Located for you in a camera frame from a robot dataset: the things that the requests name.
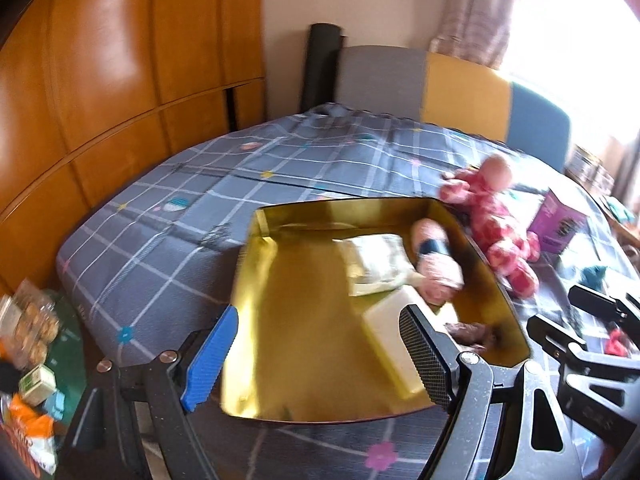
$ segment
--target plush teddy bear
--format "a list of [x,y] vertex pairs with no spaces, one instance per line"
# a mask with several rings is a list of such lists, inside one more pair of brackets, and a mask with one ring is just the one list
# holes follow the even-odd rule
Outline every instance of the plush teddy bear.
[[497,195],[511,186],[509,161],[502,155],[491,155],[477,170],[458,170],[443,178],[440,200],[468,208],[471,235],[496,275],[507,279],[516,296],[533,296],[538,277],[527,261],[540,257],[538,236],[527,232]]

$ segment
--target metallic tray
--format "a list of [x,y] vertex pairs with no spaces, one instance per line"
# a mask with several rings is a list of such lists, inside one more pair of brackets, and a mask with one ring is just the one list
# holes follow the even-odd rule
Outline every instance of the metallic tray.
[[513,366],[530,348],[513,305],[456,218],[433,198],[354,198],[256,210],[232,294],[238,336],[223,369],[222,409],[282,422],[352,422],[431,406],[425,391],[398,394],[362,327],[388,292],[349,297],[334,238],[396,233],[411,250],[411,225],[432,218],[447,231],[465,287],[452,300],[461,322],[498,326],[483,357]]

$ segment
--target plastic bag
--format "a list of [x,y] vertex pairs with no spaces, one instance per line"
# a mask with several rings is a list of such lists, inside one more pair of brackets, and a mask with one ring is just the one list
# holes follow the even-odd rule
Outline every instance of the plastic bag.
[[393,290],[422,280],[394,234],[363,235],[334,240],[344,259],[350,296]]
[[47,473],[56,471],[53,418],[37,413],[18,395],[2,396],[2,420],[6,430],[27,447],[35,462]]
[[0,302],[0,341],[20,370],[44,364],[50,343],[60,332],[52,299],[24,280],[11,298]]

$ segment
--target bed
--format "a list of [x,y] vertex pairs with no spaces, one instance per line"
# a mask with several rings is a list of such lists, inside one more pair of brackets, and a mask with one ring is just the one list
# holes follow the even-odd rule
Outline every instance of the bed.
[[[561,258],[546,256],[534,264],[540,292],[514,300],[523,322],[541,313],[566,326],[573,315],[566,289],[584,266],[603,263],[634,276],[602,213],[579,187],[499,143],[340,104],[172,156],[68,238],[58,253],[58,273],[105,354],[120,365],[146,362],[208,326],[228,303],[256,208],[352,196],[433,196],[443,171],[479,164],[493,152],[507,155],[518,168],[507,200],[523,221],[532,218],[551,184],[568,186],[591,209],[586,229]],[[604,333],[589,319],[583,323],[590,344],[599,345]],[[557,383],[554,365],[539,348],[534,357]],[[229,478],[293,479],[302,471],[306,478],[413,479],[446,420],[439,408],[430,408],[349,425],[275,426],[226,416],[216,401],[214,393],[193,424]],[[378,471],[371,449],[385,441],[392,442],[386,450],[392,466]],[[486,452],[478,461],[478,478],[487,457]]]

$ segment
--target purple box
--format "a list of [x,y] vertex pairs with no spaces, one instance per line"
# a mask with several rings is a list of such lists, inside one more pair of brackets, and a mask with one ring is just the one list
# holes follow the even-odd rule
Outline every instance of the purple box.
[[538,235],[540,250],[560,254],[583,228],[589,205],[576,189],[551,187],[546,192],[529,231]]

